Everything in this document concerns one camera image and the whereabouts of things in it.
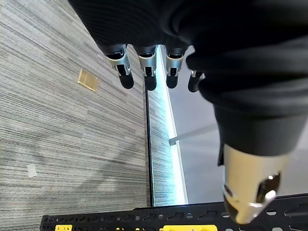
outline yellow label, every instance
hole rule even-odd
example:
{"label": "yellow label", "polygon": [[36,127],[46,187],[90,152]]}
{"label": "yellow label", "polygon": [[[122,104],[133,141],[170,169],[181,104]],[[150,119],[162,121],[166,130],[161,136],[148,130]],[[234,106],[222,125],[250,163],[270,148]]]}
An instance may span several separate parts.
{"label": "yellow label", "polygon": [[215,225],[165,225],[164,231],[218,231]]}
{"label": "yellow label", "polygon": [[72,231],[72,225],[56,225],[54,231]]}

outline striped carpet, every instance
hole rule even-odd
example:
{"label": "striped carpet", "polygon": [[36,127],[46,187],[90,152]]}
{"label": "striped carpet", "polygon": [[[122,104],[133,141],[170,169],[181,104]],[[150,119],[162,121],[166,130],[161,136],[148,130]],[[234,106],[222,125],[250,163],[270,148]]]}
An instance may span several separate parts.
{"label": "striped carpet", "polygon": [[[0,231],[37,231],[45,214],[146,206],[132,48],[126,90],[66,1],[3,1],[0,29]],[[81,68],[99,78],[97,92],[77,84]]]}

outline robotic hand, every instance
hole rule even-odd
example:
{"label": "robotic hand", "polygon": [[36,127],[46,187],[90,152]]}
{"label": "robotic hand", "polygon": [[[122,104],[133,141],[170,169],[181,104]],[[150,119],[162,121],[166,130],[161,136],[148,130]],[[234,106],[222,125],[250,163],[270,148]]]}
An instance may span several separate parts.
{"label": "robotic hand", "polygon": [[158,44],[167,48],[170,88],[194,46],[189,91],[215,109],[226,209],[240,224],[258,216],[277,194],[308,114],[308,1],[69,1],[127,89],[126,44],[148,90],[156,87]]}

